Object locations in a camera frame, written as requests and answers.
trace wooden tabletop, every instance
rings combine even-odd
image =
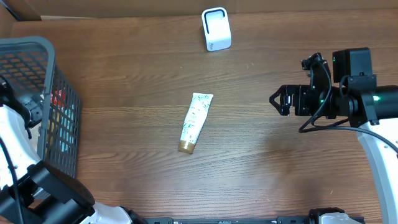
[[[40,35],[83,102],[78,179],[144,217],[271,218],[340,207],[380,223],[355,133],[299,134],[269,97],[308,85],[300,60],[369,47],[379,85],[398,85],[398,11],[229,15],[233,44],[207,52],[200,16],[18,22]],[[193,155],[178,152],[192,93],[213,102]]]

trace green light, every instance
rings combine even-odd
[[[379,100],[381,100],[381,98],[378,97],[378,96],[373,96],[373,100],[374,100],[374,101],[379,101]]]

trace gray plastic basket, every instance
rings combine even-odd
[[[0,39],[0,75],[30,110],[32,120],[42,120],[37,143],[39,157],[75,177],[81,101],[56,66],[53,45],[42,37]],[[46,196],[45,192],[36,195]]]

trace gold cap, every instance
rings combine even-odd
[[[178,147],[178,149],[180,150],[180,152],[185,152],[188,154],[192,154],[193,153],[193,148],[195,147],[194,144],[188,142],[188,141],[180,141],[180,146]]]

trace white tube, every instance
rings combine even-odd
[[[182,128],[180,152],[193,153],[201,128],[206,121],[213,94],[194,93]]]

